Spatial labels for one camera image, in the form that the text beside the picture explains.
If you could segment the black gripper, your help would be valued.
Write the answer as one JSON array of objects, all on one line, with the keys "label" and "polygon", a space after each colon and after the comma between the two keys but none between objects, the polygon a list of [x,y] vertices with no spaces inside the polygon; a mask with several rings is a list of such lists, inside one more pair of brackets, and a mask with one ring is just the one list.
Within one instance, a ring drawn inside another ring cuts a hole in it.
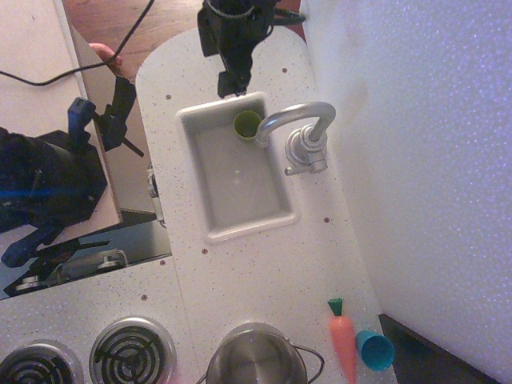
[{"label": "black gripper", "polygon": [[216,34],[218,52],[226,69],[218,74],[218,96],[245,95],[251,80],[252,52],[264,39],[264,29],[258,26],[220,26]]}]

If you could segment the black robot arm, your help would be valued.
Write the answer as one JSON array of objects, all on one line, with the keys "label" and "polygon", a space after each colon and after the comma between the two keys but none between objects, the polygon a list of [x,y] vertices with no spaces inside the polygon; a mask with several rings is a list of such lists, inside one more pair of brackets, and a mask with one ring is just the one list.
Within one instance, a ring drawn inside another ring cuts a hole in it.
[{"label": "black robot arm", "polygon": [[218,96],[244,95],[251,80],[252,53],[276,26],[304,23],[300,12],[277,7],[276,1],[202,2],[197,24],[204,57],[218,55],[225,70],[218,74]]}]

